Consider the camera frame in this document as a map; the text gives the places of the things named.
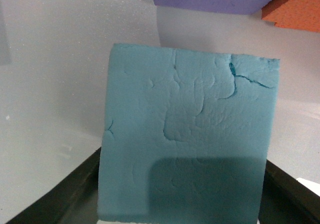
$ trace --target white surface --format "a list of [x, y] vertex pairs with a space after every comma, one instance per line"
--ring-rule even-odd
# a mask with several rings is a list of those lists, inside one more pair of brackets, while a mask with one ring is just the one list
[[320, 183], [320, 33], [152, 0], [0, 2], [0, 223], [101, 145], [114, 42], [280, 58], [268, 158]]
[[303, 179], [303, 178], [297, 178], [298, 182], [300, 182], [305, 187], [309, 188], [311, 191], [313, 191], [315, 194], [320, 196], [320, 184], [311, 182], [309, 180]]

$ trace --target light blue sponge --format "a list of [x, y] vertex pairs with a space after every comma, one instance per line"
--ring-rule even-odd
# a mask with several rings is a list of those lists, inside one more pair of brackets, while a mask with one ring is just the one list
[[115, 44], [98, 216], [256, 224], [279, 60]]

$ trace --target crack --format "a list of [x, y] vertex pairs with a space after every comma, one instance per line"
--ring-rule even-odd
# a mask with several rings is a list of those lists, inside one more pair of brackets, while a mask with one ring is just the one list
[[178, 73], [178, 70], [177, 70], [177, 51], [174, 49], [172, 50], [172, 57], [173, 57], [173, 68], [174, 68], [174, 75], [173, 75], [173, 80], [178, 84], [179, 88], [180, 88], [180, 83], [181, 83], [181, 79], [180, 79], [180, 76], [179, 76], [179, 73]]
[[233, 93], [229, 96], [229, 97], [227, 97], [227, 98], [219, 98], [219, 99], [228, 99], [228, 98], [231, 98], [231, 97], [233, 97], [233, 96], [235, 96], [236, 95], [236, 93], [238, 92], [238, 90], [237, 90], [237, 84], [236, 84], [236, 79], [235, 78], [245, 78], [246, 80], [248, 80], [250, 83], [254, 83], [254, 84], [257, 84], [257, 85], [259, 85], [259, 86], [261, 86], [261, 87], [263, 87], [263, 88], [269, 88], [269, 89], [271, 89], [272, 87], [268, 87], [268, 86], [266, 86], [266, 85], [264, 85], [264, 84], [262, 84], [262, 83], [260, 83], [260, 82], [258, 82], [258, 81], [255, 81], [255, 80], [252, 80], [252, 79], [249, 79], [248, 77], [246, 77], [246, 76], [243, 76], [243, 75], [237, 75], [236, 74], [236, 69], [235, 69], [235, 66], [234, 66], [234, 64], [232, 63], [232, 62], [230, 62], [229, 63], [229, 68], [230, 68], [230, 72], [231, 72], [231, 74], [233, 75], [233, 83], [234, 83], [234, 90], [233, 90]]
[[242, 76], [242, 75], [236, 75], [235, 77], [245, 78], [245, 79], [248, 80], [250, 83], [255, 83], [255, 84], [257, 84], [257, 85], [259, 85], [259, 86], [261, 86], [261, 87], [263, 87], [263, 88], [272, 88], [272, 87], [268, 87], [268, 86], [266, 86], [266, 85], [264, 85], [264, 84], [262, 84], [262, 83], [260, 83], [260, 82], [258, 82], [258, 81], [251, 80], [251, 79], [249, 79], [248, 77], [245, 77], [245, 76]]
[[106, 131], [111, 132], [112, 136], [114, 136], [114, 133], [113, 133], [113, 131], [111, 130], [112, 125], [113, 125], [113, 124], [114, 124], [114, 120], [112, 119], [112, 121], [111, 121], [111, 124], [110, 124], [109, 128], [106, 130]]

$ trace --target black tray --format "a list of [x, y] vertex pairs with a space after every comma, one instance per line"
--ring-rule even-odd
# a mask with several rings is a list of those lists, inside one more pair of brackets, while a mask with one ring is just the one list
[[[100, 149], [7, 224], [96, 224]], [[320, 224], [320, 197], [267, 161], [261, 224]]]

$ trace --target orange foam block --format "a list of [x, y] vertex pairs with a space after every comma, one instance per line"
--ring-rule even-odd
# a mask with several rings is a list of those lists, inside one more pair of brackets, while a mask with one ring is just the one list
[[262, 8], [262, 19], [276, 27], [320, 32], [320, 0], [272, 0]]

